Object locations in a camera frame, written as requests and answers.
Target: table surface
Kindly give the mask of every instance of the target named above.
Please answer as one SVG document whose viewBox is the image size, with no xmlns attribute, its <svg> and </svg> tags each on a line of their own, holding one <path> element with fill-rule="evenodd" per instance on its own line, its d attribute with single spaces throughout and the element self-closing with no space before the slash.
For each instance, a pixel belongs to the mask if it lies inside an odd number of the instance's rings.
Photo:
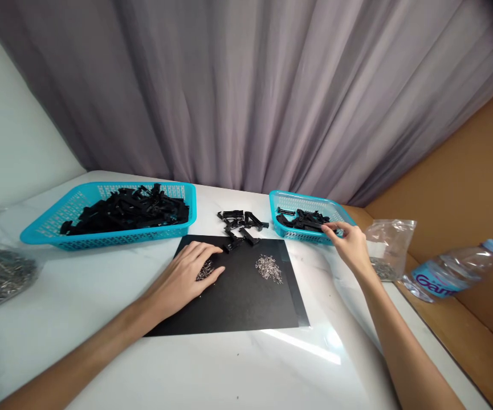
<svg viewBox="0 0 493 410">
<path fill-rule="evenodd" d="M 73 187 L 157 181 L 93 171 L 0 215 L 13 239 Z M 197 185 L 189 233 L 224 235 L 218 211 L 271 222 L 268 195 Z M 0 400 L 107 323 L 172 259 L 180 238 L 78 252 L 41 247 L 37 282 L 0 306 Z M 143 338 L 114 360 L 70 409 L 399 408 L 358 283 L 332 247 L 287 240 L 310 327 Z M 392 284 L 385 289 L 468 409 L 489 406 Z"/>
</svg>

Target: turquoise basket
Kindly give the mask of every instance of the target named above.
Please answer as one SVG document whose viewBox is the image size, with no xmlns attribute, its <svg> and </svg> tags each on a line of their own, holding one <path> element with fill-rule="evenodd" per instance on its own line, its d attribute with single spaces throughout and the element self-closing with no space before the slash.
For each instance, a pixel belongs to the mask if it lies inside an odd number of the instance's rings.
<svg viewBox="0 0 493 410">
<path fill-rule="evenodd" d="M 183 198 L 189 205 L 189 220 L 185 224 L 157 228 L 131 229 L 129 231 L 90 233 L 88 235 L 66 236 L 60 234 L 62 223 L 67 220 L 77 222 L 84 207 L 90 207 L 100 199 L 108 199 L 112 191 L 119 188 L 138 188 L 144 185 L 151 188 L 154 182 L 90 182 L 78 185 L 55 203 L 47 212 L 37 218 L 20 235 L 27 244 L 50 244 L 65 251 L 100 248 L 149 240 L 185 236 L 189 227 L 197 219 L 197 194 L 195 187 L 182 182 L 158 182 L 161 190 L 171 198 Z"/>
<path fill-rule="evenodd" d="M 294 194 L 293 192 L 271 191 L 269 193 L 269 203 L 271 204 L 271 215 L 275 225 L 275 231 L 279 236 L 285 239 L 295 239 L 307 242 L 322 243 L 331 245 L 332 242 L 326 234 L 322 232 L 304 231 L 303 229 L 295 229 L 285 227 L 277 221 L 276 217 L 279 214 L 277 208 L 289 211 L 296 211 L 298 208 L 308 212 L 319 211 L 324 216 L 328 216 L 330 221 L 342 221 L 351 225 L 356 225 L 355 221 L 349 216 L 346 210 L 341 205 L 329 199 L 317 198 L 315 196 L 306 196 Z M 295 216 L 285 215 L 288 220 L 292 220 Z M 338 229 L 337 235 L 343 237 L 343 231 Z"/>
</svg>

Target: hand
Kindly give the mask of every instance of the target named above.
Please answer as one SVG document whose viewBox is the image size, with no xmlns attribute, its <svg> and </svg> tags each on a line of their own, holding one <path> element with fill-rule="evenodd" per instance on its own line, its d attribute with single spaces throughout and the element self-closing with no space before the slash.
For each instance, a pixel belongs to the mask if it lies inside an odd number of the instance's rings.
<svg viewBox="0 0 493 410">
<path fill-rule="evenodd" d="M 333 233 L 335 229 L 343 230 L 343 238 Z M 365 272 L 373 271 L 368 255 L 366 235 L 364 235 L 358 226 L 352 226 L 346 222 L 329 222 L 322 225 L 322 231 L 330 238 L 339 256 L 341 256 L 341 259 L 345 261 L 353 273 L 364 274 Z"/>
<path fill-rule="evenodd" d="M 198 282 L 196 279 L 206 260 L 211 255 L 222 252 L 221 248 L 195 241 L 180 251 L 161 276 L 134 303 L 139 310 L 138 337 L 181 310 L 216 282 L 225 270 L 224 266 L 215 269 L 208 278 Z"/>
</svg>

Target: black sheet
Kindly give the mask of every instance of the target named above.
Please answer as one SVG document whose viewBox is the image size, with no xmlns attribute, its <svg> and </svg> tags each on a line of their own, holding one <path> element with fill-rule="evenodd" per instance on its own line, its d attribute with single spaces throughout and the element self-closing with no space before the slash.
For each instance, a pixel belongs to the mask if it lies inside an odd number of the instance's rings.
<svg viewBox="0 0 493 410">
<path fill-rule="evenodd" d="M 176 254 L 192 241 L 222 246 L 230 239 L 187 235 Z M 282 284 L 266 280 L 258 273 L 255 263 L 262 254 L 275 258 L 282 272 Z M 262 239 L 255 247 L 244 242 L 230 254 L 213 255 L 212 260 L 214 268 L 225 266 L 215 285 L 161 322 L 147 337 L 309 326 L 283 240 Z"/>
</svg>

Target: purple curtain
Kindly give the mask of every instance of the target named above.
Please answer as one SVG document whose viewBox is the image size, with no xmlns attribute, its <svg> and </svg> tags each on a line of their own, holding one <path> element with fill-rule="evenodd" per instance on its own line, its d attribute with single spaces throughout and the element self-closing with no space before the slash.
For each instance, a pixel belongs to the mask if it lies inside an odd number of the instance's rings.
<svg viewBox="0 0 493 410">
<path fill-rule="evenodd" d="M 0 0 L 88 170 L 365 205 L 493 95 L 475 0 Z"/>
</svg>

